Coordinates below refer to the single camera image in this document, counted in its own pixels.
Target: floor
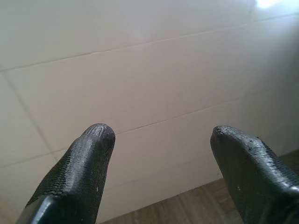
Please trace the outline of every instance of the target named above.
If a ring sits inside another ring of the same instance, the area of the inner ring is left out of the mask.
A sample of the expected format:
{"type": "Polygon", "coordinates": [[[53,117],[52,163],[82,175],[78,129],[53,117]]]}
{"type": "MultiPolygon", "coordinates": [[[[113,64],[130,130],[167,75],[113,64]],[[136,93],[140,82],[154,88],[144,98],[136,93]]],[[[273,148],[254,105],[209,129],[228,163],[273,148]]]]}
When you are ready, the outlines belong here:
{"type": "MultiPolygon", "coordinates": [[[[299,150],[281,158],[299,175],[299,150]]],[[[103,224],[243,224],[223,179],[103,224]]]]}

